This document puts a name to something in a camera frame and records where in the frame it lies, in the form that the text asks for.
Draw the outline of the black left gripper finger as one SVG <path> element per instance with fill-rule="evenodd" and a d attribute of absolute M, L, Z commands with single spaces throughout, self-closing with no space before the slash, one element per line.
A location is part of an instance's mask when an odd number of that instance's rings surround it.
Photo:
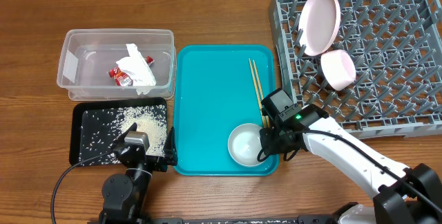
<path fill-rule="evenodd" d="M 164 159 L 167 165 L 176 166 L 178 162 L 177 149 L 175 144 L 175 128 L 172 127 L 167 135 L 166 142 L 164 143 Z"/>
<path fill-rule="evenodd" d="M 119 137 L 114 139 L 114 141 L 111 143 L 110 147 L 115 148 L 116 146 L 123 144 L 125 137 L 128 135 L 130 131 L 136 131 L 137 130 L 137 124 L 134 122 L 123 134 L 121 134 Z"/>

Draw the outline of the grey bowl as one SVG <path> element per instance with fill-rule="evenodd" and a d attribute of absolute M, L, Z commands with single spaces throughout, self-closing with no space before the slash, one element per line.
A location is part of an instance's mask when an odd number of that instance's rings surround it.
<path fill-rule="evenodd" d="M 229 135 L 227 147 L 231 158 L 243 167 L 257 167 L 258 153 L 262 149 L 260 142 L 261 126 L 252 123 L 237 126 Z"/>

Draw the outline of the white napkin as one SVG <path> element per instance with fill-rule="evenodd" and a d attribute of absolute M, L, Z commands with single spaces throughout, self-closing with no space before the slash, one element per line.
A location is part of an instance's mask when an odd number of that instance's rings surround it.
<path fill-rule="evenodd" d="M 135 44 L 126 44 L 126 48 L 128 56 L 116 61 L 117 67 L 130 77 L 138 95 L 147 95 L 157 84 L 155 76 Z"/>

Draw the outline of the red snack wrapper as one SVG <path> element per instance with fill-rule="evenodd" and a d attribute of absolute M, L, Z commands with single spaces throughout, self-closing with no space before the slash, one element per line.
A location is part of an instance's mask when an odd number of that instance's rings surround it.
<path fill-rule="evenodd" d="M 118 86 L 155 86 L 157 84 L 149 65 L 139 57 L 124 57 L 108 72 Z"/>

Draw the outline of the wooden chopstick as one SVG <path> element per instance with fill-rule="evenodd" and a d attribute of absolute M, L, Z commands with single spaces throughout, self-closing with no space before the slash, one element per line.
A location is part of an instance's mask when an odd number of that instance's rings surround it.
<path fill-rule="evenodd" d="M 262 119 L 262 125 L 263 125 L 263 128 L 267 128 L 266 119 L 265 119 L 264 115 L 262 114 L 261 98 L 260 98 L 260 94 L 259 94 L 259 91 L 258 91 L 258 83 L 257 83 L 257 80 L 256 80 L 256 74 L 255 74 L 255 70 L 254 70 L 253 65 L 252 65 L 252 60 L 250 58 L 249 58 L 249 67 L 250 67 L 250 70 L 251 70 L 251 76 L 252 76 L 252 80 L 253 80 L 253 85 L 254 85 L 254 89 L 255 89 L 255 92 L 256 92 L 256 98 L 257 98 L 257 101 L 258 101 L 259 112 L 260 112 L 260 116 L 261 116 L 261 119 Z"/>
<path fill-rule="evenodd" d="M 255 70 L 256 80 L 257 80 L 257 83 L 258 83 L 258 91 L 259 91 L 259 94 L 260 94 L 261 104 L 262 104 L 262 100 L 264 99 L 264 95 L 263 95 L 263 92 L 262 92 L 262 86 L 261 86 L 260 76 L 259 76 L 258 68 L 257 68 L 257 66 L 256 66 L 256 62 L 255 62 L 254 60 L 252 61 L 252 64 L 253 64 L 253 68 L 254 68 L 254 70 Z M 266 119 L 266 122 L 267 122 L 267 128 L 270 127 L 271 125 L 270 125 L 270 121 L 269 121 L 269 116 L 268 116 L 268 115 L 265 115 L 263 106 L 262 106 L 262 114 L 264 115 L 264 117 L 265 117 L 265 119 Z"/>

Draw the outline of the pink bowl with rice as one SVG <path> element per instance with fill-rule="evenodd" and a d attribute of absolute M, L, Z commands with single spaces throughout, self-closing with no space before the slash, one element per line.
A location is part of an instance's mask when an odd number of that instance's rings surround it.
<path fill-rule="evenodd" d="M 356 67 L 345 50 L 323 53 L 320 66 L 325 80 L 336 91 L 341 91 L 356 79 Z"/>

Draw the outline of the white round plate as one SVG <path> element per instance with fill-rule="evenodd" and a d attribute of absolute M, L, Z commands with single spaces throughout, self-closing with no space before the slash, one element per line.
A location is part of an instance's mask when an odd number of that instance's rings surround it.
<path fill-rule="evenodd" d="M 338 0 L 307 0 L 298 24 L 302 30 L 299 44 L 305 46 L 305 54 L 316 56 L 333 44 L 340 26 Z"/>

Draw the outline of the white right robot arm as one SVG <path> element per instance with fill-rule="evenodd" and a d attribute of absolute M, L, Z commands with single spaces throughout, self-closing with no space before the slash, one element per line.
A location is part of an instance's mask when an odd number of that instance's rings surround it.
<path fill-rule="evenodd" d="M 333 164 L 373 201 L 345 210 L 338 223 L 440 223 L 441 180 L 427 165 L 410 168 L 373 150 L 311 104 L 264 103 L 273 127 L 261 130 L 258 161 L 291 160 L 301 149 Z"/>

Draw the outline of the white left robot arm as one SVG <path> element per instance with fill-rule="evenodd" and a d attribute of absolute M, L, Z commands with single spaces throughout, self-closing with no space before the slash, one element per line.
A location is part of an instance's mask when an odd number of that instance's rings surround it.
<path fill-rule="evenodd" d="M 150 156 L 146 133 L 137 131 L 132 124 L 116 138 L 111 151 L 126 167 L 124 174 L 109 176 L 102 187 L 103 210 L 100 223 L 153 223 L 153 219 L 142 212 L 148 185 L 154 171 L 166 172 L 177 164 L 174 130 L 170 130 L 162 148 L 163 156 Z"/>

